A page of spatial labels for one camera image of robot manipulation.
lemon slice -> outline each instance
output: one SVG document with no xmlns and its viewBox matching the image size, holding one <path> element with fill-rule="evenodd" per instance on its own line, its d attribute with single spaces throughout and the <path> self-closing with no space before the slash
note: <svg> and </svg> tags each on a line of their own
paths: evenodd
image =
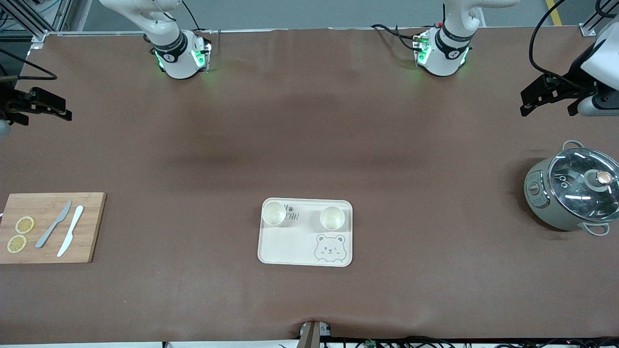
<svg viewBox="0 0 619 348">
<path fill-rule="evenodd" d="M 12 254 L 18 253 L 26 247 L 26 241 L 26 236 L 14 235 L 11 239 L 9 239 L 9 243 L 6 245 L 6 248 Z"/>
<path fill-rule="evenodd" d="M 32 231 L 33 228 L 35 228 L 35 219 L 30 216 L 24 216 L 15 224 L 15 231 L 21 234 L 28 233 Z"/>
</svg>

table surface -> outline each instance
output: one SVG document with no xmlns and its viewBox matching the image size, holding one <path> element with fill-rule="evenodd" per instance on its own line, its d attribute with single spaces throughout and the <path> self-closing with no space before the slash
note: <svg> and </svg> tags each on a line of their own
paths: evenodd
<svg viewBox="0 0 619 348">
<path fill-rule="evenodd" d="M 569 102 L 521 117 L 531 31 L 479 30 L 445 78 L 372 30 L 213 36 L 211 72 L 189 80 L 141 37 L 49 37 L 30 59 L 59 79 L 37 85 L 74 120 L 13 127 L 0 201 L 108 199 L 92 263 L 0 266 L 0 342 L 285 339 L 308 320 L 356 337 L 619 335 L 619 225 L 558 232 L 522 193 L 567 139 L 619 158 L 619 119 Z M 565 72 L 591 43 L 544 28 L 535 54 Z M 262 264 L 268 197 L 352 203 L 352 264 Z"/>
</svg>

knife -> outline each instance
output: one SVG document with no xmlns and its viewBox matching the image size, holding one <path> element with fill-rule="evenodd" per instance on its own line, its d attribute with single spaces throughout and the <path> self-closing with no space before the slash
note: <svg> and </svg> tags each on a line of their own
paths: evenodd
<svg viewBox="0 0 619 348">
<path fill-rule="evenodd" d="M 75 229 L 77 225 L 77 221 L 79 220 L 79 217 L 82 216 L 83 211 L 84 211 L 84 206 L 77 206 L 76 212 L 75 214 L 73 214 L 73 221 L 71 221 L 71 226 L 69 226 L 69 231 L 67 232 L 67 236 L 64 237 L 63 245 L 60 247 L 60 250 L 58 251 L 58 255 L 56 255 L 57 257 L 62 256 L 64 252 L 67 251 L 67 248 L 69 247 L 69 245 L 71 245 L 71 242 L 73 241 L 73 230 Z"/>
<path fill-rule="evenodd" d="M 67 217 L 69 213 L 69 209 L 71 209 L 71 201 L 67 202 L 67 205 L 64 206 L 63 211 L 60 212 L 60 215 L 58 215 L 58 217 L 56 218 L 56 221 L 54 221 L 54 223 L 51 224 L 51 226 L 47 229 L 47 232 L 45 232 L 45 234 L 42 235 L 41 238 L 39 238 L 39 240 L 37 241 L 37 244 L 35 244 L 35 248 L 40 249 L 43 247 L 43 245 L 45 245 L 45 242 L 50 237 L 54 228 L 56 228 L 56 225 L 60 224 L 64 220 L 64 218 Z"/>
</svg>

pot handle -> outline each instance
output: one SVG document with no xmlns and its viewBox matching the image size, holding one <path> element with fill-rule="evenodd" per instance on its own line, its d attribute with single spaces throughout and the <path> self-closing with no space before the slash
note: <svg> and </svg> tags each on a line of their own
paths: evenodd
<svg viewBox="0 0 619 348">
<path fill-rule="evenodd" d="M 605 236 L 610 231 L 610 226 L 608 226 L 608 224 L 589 224 L 587 222 L 581 222 L 580 224 L 578 224 L 578 227 L 581 227 L 583 230 L 585 230 L 586 232 L 588 232 L 591 235 L 594 235 L 596 237 Z M 595 232 L 593 232 L 591 230 L 590 227 L 603 227 L 604 228 L 604 232 L 603 233 L 595 233 Z"/>
<path fill-rule="evenodd" d="M 561 147 L 561 150 L 562 150 L 562 151 L 565 151 L 565 145 L 567 145 L 567 144 L 574 144 L 574 145 L 576 145 L 576 146 L 578 146 L 578 147 L 584 147 L 584 145 L 583 145 L 581 142 L 579 142 L 579 141 L 576 141 L 576 140 L 568 140 L 568 141 L 566 141 L 566 142 L 564 142 L 564 143 L 563 143 L 563 146 Z"/>
</svg>

grey knife handle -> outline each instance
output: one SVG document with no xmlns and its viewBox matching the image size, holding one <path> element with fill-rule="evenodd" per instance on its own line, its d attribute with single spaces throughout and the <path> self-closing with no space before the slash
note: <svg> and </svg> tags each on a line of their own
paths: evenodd
<svg viewBox="0 0 619 348">
<path fill-rule="evenodd" d="M 47 232 L 45 232 L 45 234 L 42 235 L 41 238 L 39 238 L 39 240 L 37 241 L 37 244 L 35 244 L 35 248 L 42 248 L 43 245 L 45 245 L 45 242 L 50 237 L 51 233 L 54 231 L 54 228 L 56 228 L 56 225 L 58 224 L 59 224 L 59 221 L 54 221 L 54 223 L 51 224 L 51 226 L 47 229 Z"/>
</svg>

